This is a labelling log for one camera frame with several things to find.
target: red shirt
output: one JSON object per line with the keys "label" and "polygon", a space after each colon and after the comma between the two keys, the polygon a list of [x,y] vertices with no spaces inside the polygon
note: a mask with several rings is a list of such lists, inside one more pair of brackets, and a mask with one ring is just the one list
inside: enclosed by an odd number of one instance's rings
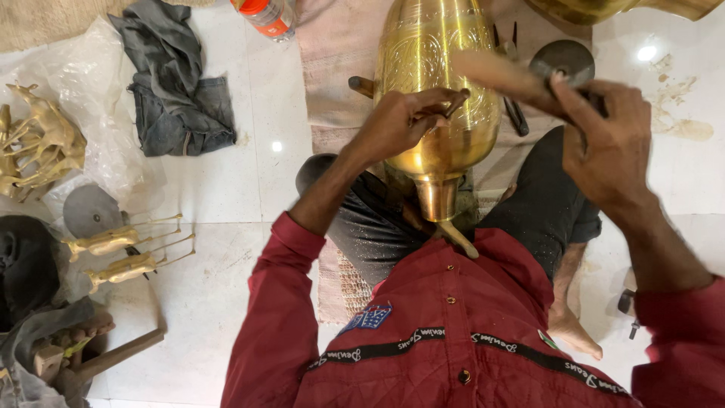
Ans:
{"label": "red shirt", "polygon": [[477,229],[475,260],[430,240],[318,355],[310,270],[325,240],[284,213],[249,278],[222,407],[721,407],[725,283],[638,293],[652,363],[632,393],[543,337],[552,286],[500,229]]}

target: hand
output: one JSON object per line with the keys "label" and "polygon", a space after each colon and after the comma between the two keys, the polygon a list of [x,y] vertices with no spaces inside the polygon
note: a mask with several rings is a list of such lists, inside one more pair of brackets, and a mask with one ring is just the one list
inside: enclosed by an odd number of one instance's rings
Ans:
{"label": "hand", "polygon": [[604,97],[609,114],[604,119],[561,74],[552,76],[551,88],[576,124],[565,128],[562,166],[581,192],[610,218],[633,205],[659,208],[647,188],[651,106],[642,92],[606,81],[584,84],[582,89]]}
{"label": "hand", "polygon": [[386,93],[375,110],[340,153],[359,163],[360,171],[414,148],[434,126],[446,126],[442,102],[452,102],[461,93],[433,88],[414,94]]}

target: gray disc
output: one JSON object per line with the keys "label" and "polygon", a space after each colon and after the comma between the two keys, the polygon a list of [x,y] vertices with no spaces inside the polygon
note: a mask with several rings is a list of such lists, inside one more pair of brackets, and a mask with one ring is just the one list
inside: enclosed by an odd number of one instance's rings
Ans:
{"label": "gray disc", "polygon": [[118,202],[95,184],[74,189],[63,203],[65,226],[76,238],[123,227]]}
{"label": "gray disc", "polygon": [[579,86],[594,79],[594,57],[576,41],[559,40],[543,46],[531,59],[529,70],[542,78],[562,71],[568,76],[569,85]]}

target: sleeve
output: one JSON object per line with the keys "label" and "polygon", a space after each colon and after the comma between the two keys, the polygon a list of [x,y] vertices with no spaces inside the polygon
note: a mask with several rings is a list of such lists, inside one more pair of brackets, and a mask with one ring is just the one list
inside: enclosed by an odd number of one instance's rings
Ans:
{"label": "sleeve", "polygon": [[637,318],[652,333],[649,364],[632,372],[645,407],[720,407],[725,401],[725,280],[677,293],[637,293]]}
{"label": "sleeve", "polygon": [[221,407],[291,407],[318,358],[307,277],[325,239],[283,213],[249,278],[246,318],[232,348]]}

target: plastic bottle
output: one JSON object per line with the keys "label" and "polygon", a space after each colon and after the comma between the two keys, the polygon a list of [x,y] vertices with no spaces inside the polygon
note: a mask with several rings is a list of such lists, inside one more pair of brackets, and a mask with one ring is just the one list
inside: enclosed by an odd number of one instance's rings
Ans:
{"label": "plastic bottle", "polygon": [[296,19],[286,0],[231,0],[231,3],[257,31],[272,41],[279,43],[294,37]]}

